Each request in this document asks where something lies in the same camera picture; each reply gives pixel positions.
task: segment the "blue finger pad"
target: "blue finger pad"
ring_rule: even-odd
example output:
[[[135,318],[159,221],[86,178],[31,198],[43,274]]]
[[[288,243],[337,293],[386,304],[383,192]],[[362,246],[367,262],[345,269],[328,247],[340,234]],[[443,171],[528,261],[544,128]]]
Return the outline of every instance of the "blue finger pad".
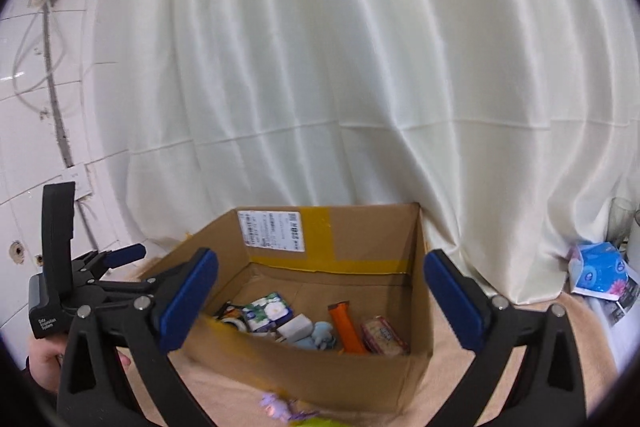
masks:
[[[139,261],[146,255],[146,248],[140,243],[131,245],[130,247],[120,248],[114,250],[104,256],[102,264],[105,268],[117,268],[118,266],[124,266],[133,261]]]
[[[478,353],[484,346],[482,316],[433,252],[424,258],[424,280],[447,317],[460,346]]]
[[[182,346],[217,278],[218,258],[207,250],[160,317],[159,347],[163,353]]]

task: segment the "wall outlet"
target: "wall outlet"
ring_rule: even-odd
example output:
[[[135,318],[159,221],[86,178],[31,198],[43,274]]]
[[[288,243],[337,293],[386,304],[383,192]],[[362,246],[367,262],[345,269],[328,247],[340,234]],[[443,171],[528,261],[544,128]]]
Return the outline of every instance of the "wall outlet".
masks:
[[[83,163],[62,171],[62,180],[65,182],[76,182],[76,197],[74,198],[76,201],[93,193],[91,183],[89,182],[89,175]]]

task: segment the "blue tissue package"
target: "blue tissue package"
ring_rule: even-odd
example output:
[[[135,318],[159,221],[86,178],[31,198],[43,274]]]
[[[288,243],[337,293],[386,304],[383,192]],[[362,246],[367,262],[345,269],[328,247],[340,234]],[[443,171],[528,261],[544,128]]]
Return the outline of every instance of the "blue tissue package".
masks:
[[[622,255],[611,243],[580,245],[569,250],[572,293],[617,301],[629,277]]]

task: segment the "orange snack bar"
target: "orange snack bar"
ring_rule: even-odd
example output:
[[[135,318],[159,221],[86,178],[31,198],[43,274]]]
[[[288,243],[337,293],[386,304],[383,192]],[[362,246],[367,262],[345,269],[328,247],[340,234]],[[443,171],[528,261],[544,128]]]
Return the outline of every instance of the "orange snack bar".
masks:
[[[363,355],[367,352],[367,348],[358,336],[356,328],[349,317],[349,301],[338,302],[329,307],[329,314],[334,320],[335,328],[338,330],[342,347],[345,353],[356,353]]]

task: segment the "blue toy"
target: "blue toy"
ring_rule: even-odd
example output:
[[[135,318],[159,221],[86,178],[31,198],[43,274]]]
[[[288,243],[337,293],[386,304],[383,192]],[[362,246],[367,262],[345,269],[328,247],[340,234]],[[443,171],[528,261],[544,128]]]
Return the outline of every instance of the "blue toy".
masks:
[[[333,349],[335,346],[335,337],[332,335],[333,330],[334,327],[328,322],[316,322],[311,336],[295,341],[293,345],[302,349],[320,349],[321,351]]]

